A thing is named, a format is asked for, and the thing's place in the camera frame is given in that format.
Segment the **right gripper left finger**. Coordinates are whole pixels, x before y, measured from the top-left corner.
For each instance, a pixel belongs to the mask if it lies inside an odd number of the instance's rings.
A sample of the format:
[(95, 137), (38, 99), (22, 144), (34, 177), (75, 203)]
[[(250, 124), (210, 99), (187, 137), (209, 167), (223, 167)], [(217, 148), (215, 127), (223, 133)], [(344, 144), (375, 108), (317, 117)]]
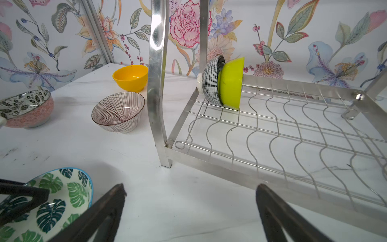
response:
[(50, 239), (51, 242), (113, 242), (125, 205), (123, 184), (116, 184), (72, 224)]

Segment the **purple striped glass bowl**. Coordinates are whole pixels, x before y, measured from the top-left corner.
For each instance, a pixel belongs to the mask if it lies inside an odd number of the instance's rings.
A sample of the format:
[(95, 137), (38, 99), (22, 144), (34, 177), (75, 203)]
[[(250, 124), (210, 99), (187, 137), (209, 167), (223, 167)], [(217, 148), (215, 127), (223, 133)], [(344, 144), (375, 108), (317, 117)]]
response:
[(91, 119), (106, 131), (129, 133), (140, 123), (144, 107), (145, 98), (140, 93), (115, 93), (97, 103)]

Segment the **black white patterned bowl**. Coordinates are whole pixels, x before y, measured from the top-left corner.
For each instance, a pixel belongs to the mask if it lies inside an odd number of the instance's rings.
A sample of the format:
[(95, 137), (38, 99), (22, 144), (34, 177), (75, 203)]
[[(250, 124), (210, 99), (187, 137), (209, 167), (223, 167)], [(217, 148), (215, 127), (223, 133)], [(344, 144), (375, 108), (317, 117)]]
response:
[(202, 73), (197, 76), (197, 89), (212, 104), (222, 106), (220, 100), (220, 74), (224, 68), (225, 59), (218, 55), (209, 60)]

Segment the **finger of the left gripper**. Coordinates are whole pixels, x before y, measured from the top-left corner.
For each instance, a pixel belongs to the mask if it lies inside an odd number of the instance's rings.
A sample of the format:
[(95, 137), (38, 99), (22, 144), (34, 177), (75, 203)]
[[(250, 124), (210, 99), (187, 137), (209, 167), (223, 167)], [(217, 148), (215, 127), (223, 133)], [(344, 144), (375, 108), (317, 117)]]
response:
[(1, 226), (21, 221), (25, 214), (48, 201), (48, 189), (29, 187), (22, 182), (1, 179), (1, 194), (8, 195), (1, 205)]

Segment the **lime green plastic bowl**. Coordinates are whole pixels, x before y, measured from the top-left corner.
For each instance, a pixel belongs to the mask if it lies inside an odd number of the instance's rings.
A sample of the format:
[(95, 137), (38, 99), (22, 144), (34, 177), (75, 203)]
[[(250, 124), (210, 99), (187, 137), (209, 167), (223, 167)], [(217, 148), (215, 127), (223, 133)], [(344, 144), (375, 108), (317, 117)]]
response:
[(220, 74), (219, 94), (223, 106), (238, 110), (240, 108), (243, 86), (244, 58), (227, 62)]

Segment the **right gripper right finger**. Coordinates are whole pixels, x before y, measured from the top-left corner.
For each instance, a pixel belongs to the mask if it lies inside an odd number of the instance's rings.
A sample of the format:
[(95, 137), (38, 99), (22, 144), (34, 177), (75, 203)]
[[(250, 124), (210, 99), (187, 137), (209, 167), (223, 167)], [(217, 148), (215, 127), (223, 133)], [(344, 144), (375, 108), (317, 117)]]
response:
[(256, 189), (256, 204), (268, 242), (286, 242), (285, 233), (295, 242), (330, 242), (265, 184)]

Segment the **green leaf pattern bowl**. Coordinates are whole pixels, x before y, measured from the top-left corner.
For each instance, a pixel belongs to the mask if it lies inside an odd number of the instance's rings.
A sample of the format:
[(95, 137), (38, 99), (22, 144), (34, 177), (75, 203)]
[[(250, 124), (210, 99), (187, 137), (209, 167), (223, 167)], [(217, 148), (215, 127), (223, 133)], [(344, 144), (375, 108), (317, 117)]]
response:
[(35, 177), (25, 186), (47, 189), (48, 200), (1, 226), (2, 242), (48, 242), (92, 204), (93, 183), (81, 169), (52, 170)]

